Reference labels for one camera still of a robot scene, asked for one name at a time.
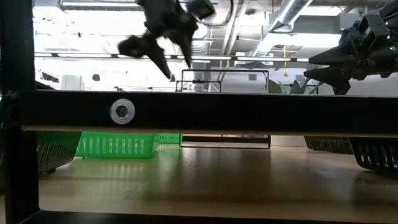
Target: black metal shelf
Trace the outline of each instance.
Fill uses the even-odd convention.
[[[130,123],[120,125],[111,119],[109,109],[118,99],[134,104],[136,112]],[[43,90],[19,95],[21,125],[29,130],[92,127],[218,134],[398,136],[398,119],[389,109],[397,102],[396,98],[220,93]]]
[[[271,148],[271,136],[263,135],[261,138],[255,136],[225,136],[219,134],[219,136],[189,136],[180,134],[180,147],[192,147],[192,148],[218,148],[218,149],[270,149]]]
[[[183,217],[165,215],[128,215],[107,213],[81,213],[81,212],[48,212],[40,211],[25,224],[121,224],[121,223],[191,223],[191,222],[224,222],[224,223],[322,223],[333,224],[342,222],[320,222],[300,220],[276,220],[255,218],[216,218],[216,217]]]
[[[39,165],[35,130],[82,131],[94,128],[157,133],[398,136],[398,119],[396,112],[391,109],[392,105],[398,103],[397,98],[37,91],[32,1],[3,0],[0,2],[0,14],[2,15],[0,17],[2,91],[0,152],[4,154],[7,224],[175,223],[176,221],[308,223],[306,220],[43,211],[39,207]],[[134,116],[128,116],[132,121],[125,122],[126,124],[117,124],[110,116],[110,107],[120,99],[125,99],[124,102],[130,101],[136,111]],[[390,151],[381,151],[366,161],[364,155],[368,153],[369,147],[365,143],[361,140],[355,143],[358,148],[365,149],[356,154],[360,165],[368,169],[384,170],[381,167],[384,163],[380,155],[388,154]]]
[[[38,90],[55,90],[51,86],[48,86],[48,85],[43,84],[41,82],[35,81],[35,83],[36,83],[36,89],[38,89]]]

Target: metal frame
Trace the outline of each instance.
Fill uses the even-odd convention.
[[[197,138],[203,138],[203,140],[202,141],[188,141],[188,142],[207,142],[207,143],[212,143],[212,142],[217,142],[217,143],[221,143],[221,142],[223,142],[223,143],[229,143],[229,142],[225,142],[225,141],[207,141],[207,139],[209,139],[209,138],[213,138],[214,140],[217,140],[217,139],[229,139],[229,140],[232,140],[232,142],[231,143],[242,143],[242,144],[244,144],[244,143],[253,143],[253,142],[247,142],[247,141],[242,141],[242,142],[239,142],[239,140],[241,140],[241,139],[248,139],[248,140],[255,140],[255,139],[258,139],[258,138],[239,138],[239,137],[236,137],[236,138],[234,138],[234,137],[200,137],[200,136],[197,136]],[[182,140],[183,140],[183,134],[180,134],[180,142],[179,142],[179,146],[180,147],[187,147],[187,148],[209,148],[208,146],[197,146],[197,145],[195,145],[195,146],[184,146],[183,145],[183,142],[182,142]],[[271,135],[267,135],[267,141],[266,142],[255,142],[255,143],[258,143],[258,144],[267,144],[267,146],[266,147],[235,147],[236,149],[270,149],[271,148]],[[211,146],[211,148],[215,148],[215,149],[226,149],[226,148],[231,148],[231,147],[229,147],[229,146],[225,146],[225,147],[223,147],[223,146]]]
[[[390,109],[391,105],[398,103],[396,98],[37,91],[34,78],[32,1],[3,0],[0,4],[2,15],[0,81],[3,93],[0,110],[2,124],[0,149],[5,150],[3,153],[7,224],[175,223],[176,221],[334,223],[43,211],[39,208],[35,130],[103,129],[141,133],[207,131],[398,136],[398,119],[395,111]],[[121,98],[130,100],[136,107],[134,119],[125,125],[114,123],[109,115],[111,105]],[[184,109],[179,109],[181,102],[185,104]],[[313,111],[314,105],[318,105],[316,113]],[[264,116],[254,118],[252,115],[254,110]],[[291,111],[296,112],[294,117],[291,117]],[[278,116],[284,119],[282,121],[269,119]],[[295,125],[289,126],[289,130],[286,130],[284,124],[293,123]]]
[[[48,58],[52,60],[135,60],[135,61],[150,61],[148,57],[133,58],[119,54],[95,54],[95,57],[91,56],[91,53],[70,53],[70,52],[36,52],[37,58]],[[181,62],[184,60],[183,55],[165,55],[165,59],[168,62]],[[219,56],[219,55],[193,55],[193,60],[197,61],[225,61],[225,62],[294,62],[294,63],[306,63],[307,58],[295,58],[295,57],[241,57],[241,56]]]
[[[181,88],[178,90],[178,84],[181,83]],[[212,83],[218,83],[220,86],[220,92],[221,92],[221,82],[220,81],[211,81],[211,80],[177,80],[175,81],[175,91],[176,92],[183,92],[184,90],[187,90],[186,88],[183,87],[184,83],[192,83],[192,84],[212,84]]]
[[[221,80],[217,80],[216,82],[223,82],[226,72],[254,72],[254,73],[262,73],[266,78],[266,92],[269,93],[269,71],[268,70],[239,70],[239,69],[184,69],[181,71],[181,79],[184,79],[184,72],[223,72],[223,76]]]
[[[36,81],[36,89],[37,90],[55,90],[51,86],[45,85],[41,82]]]

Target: ceiling pipe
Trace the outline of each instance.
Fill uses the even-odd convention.
[[[235,19],[236,19],[236,12],[237,12],[237,9],[238,9],[238,2],[234,1],[234,3],[235,3],[235,6],[234,6],[234,10],[232,11],[232,16],[231,16],[233,19],[231,19],[229,21],[228,25],[226,26],[224,41],[223,41],[223,45],[221,46],[220,55],[223,55],[224,52],[225,52],[226,46],[228,44],[229,36],[231,35],[232,28],[233,28],[233,25],[234,25],[234,22],[235,22]]]
[[[235,20],[234,31],[232,33],[231,41],[229,42],[228,49],[227,49],[225,55],[230,55],[232,52],[232,49],[235,45],[236,37],[239,34],[239,29],[241,27],[242,18],[244,17],[244,14],[246,13],[246,9],[248,8],[249,2],[250,2],[250,0],[244,0],[244,2],[242,3],[242,6],[241,6],[239,14],[238,14],[238,18]],[[229,69],[229,66],[230,66],[229,61],[227,61],[225,69]],[[221,74],[218,74],[217,80],[220,80],[222,82],[224,80],[225,74],[226,74],[226,72],[223,72],[222,76],[221,76]]]
[[[349,12],[351,12],[353,9],[355,9],[356,7],[358,7],[362,3],[364,3],[364,0],[358,0],[354,4],[352,4],[352,5],[348,6],[347,8],[345,8],[343,12],[349,13]]]
[[[257,44],[250,56],[264,57],[269,51],[262,50],[264,43],[268,42],[267,36],[270,31],[294,23],[300,16],[300,11],[311,4],[313,0],[283,0],[280,9],[266,18],[266,25],[263,27],[263,40]]]

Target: wooden floor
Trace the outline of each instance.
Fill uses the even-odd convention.
[[[4,223],[4,197],[0,198]],[[398,223],[398,179],[299,147],[75,159],[40,180],[45,210]]]

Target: white wall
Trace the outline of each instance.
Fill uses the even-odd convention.
[[[271,136],[271,146],[306,147],[304,136]]]
[[[350,80],[347,96],[398,96],[398,73],[393,73],[389,78],[372,75],[363,81]],[[330,85],[323,84],[319,88],[320,95],[334,95]]]
[[[36,60],[36,69],[54,74],[81,75],[86,87],[100,90],[104,87],[114,86],[140,86],[140,87],[167,87],[175,88],[175,83],[170,83],[157,66],[150,61],[120,61],[120,60]],[[169,62],[169,68],[181,79],[181,71],[187,68],[185,63]],[[101,81],[94,82],[92,76],[97,73]]]
[[[226,72],[221,91],[223,93],[267,93],[266,92],[266,78],[263,73],[257,74],[257,81],[249,81],[249,74],[252,72],[245,68],[229,68],[230,70],[242,70],[241,73],[238,72]],[[288,76],[284,76],[285,69],[267,69],[269,71],[270,80],[276,83],[291,84],[296,79],[296,75],[303,75],[305,68],[287,68],[286,73]],[[211,74],[212,80],[216,80],[218,77],[218,72],[213,72]]]

